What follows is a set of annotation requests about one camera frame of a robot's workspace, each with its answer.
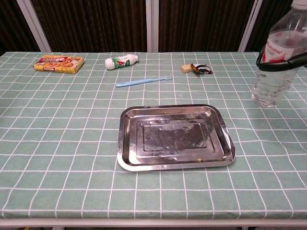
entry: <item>curtain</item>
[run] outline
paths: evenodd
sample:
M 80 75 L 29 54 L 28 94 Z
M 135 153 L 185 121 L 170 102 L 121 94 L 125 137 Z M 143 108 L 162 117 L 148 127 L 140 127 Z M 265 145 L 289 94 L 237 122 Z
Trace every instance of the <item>curtain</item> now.
M 253 3 L 159 1 L 159 51 L 238 51 Z
M 39 51 L 16 0 L 0 0 L 0 55 L 7 51 Z
M 31 0 L 54 52 L 147 51 L 145 0 Z
M 245 51 L 260 51 L 271 27 L 291 9 L 292 0 L 263 0 Z

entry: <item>metal tray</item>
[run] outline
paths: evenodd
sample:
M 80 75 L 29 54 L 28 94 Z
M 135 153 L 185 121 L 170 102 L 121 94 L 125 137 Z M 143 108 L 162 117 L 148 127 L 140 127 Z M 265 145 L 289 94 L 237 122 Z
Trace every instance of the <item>metal tray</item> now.
M 126 170 L 226 166 L 235 155 L 221 114 L 210 105 L 131 107 L 120 116 L 117 160 Z

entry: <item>tablecloth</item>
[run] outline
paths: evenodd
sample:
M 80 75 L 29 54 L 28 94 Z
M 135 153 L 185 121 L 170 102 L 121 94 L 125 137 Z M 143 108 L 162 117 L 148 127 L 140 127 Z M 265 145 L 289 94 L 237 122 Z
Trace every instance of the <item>tablecloth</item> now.
M 237 219 L 307 216 L 307 71 L 276 108 L 251 100 L 256 53 L 73 53 L 77 74 L 40 72 L 43 55 L 0 57 L 1 218 Z M 213 75 L 182 73 L 207 63 Z M 116 88 L 116 82 L 174 79 Z M 116 160 L 119 116 L 131 106 L 210 104 L 236 148 L 227 167 L 128 172 Z

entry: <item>tray rim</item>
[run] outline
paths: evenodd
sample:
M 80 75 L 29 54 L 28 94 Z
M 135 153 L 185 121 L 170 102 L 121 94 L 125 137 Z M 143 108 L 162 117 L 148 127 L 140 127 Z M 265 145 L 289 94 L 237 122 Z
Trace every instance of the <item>tray rim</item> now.
M 222 160 L 216 160 L 215 165 L 212 166 L 212 161 L 204 161 L 204 162 L 193 162 L 193 163 L 179 163 L 179 164 L 159 164 L 159 165 L 136 165 L 132 166 L 127 163 L 122 158 L 123 155 L 123 144 L 124 144 L 124 122 L 125 122 L 125 116 L 126 114 L 134 109 L 159 109 L 159 108 L 180 108 L 180 107 L 209 107 L 213 109 L 216 114 L 217 118 L 219 120 L 219 123 L 221 125 L 221 129 L 225 136 L 228 137 L 228 141 L 230 144 L 230 151 L 231 154 Z M 118 132 L 118 152 L 117 152 L 117 161 L 119 165 L 128 171 L 133 172 L 140 172 L 140 171 L 155 171 L 155 170 L 170 170 L 170 169 L 189 169 L 189 168 L 206 168 L 206 167 L 219 167 L 219 166 L 227 166 L 231 164 L 236 158 L 236 149 L 235 146 L 231 140 L 231 137 L 229 135 L 229 132 L 227 130 L 227 127 L 225 125 L 225 122 L 223 120 L 223 117 L 221 116 L 221 113 L 213 106 L 208 104 L 179 104 L 179 105 L 154 105 L 154 106 L 133 106 L 125 109 L 121 115 L 120 115 L 120 123 L 119 123 L 119 132 Z

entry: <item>snack box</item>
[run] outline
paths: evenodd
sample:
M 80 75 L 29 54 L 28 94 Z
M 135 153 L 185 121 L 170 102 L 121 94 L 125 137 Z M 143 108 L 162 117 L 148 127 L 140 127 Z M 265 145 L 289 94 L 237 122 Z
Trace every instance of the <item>snack box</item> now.
M 34 69 L 38 71 L 76 73 L 83 63 L 84 59 L 82 57 L 43 55 L 42 58 L 34 64 Z

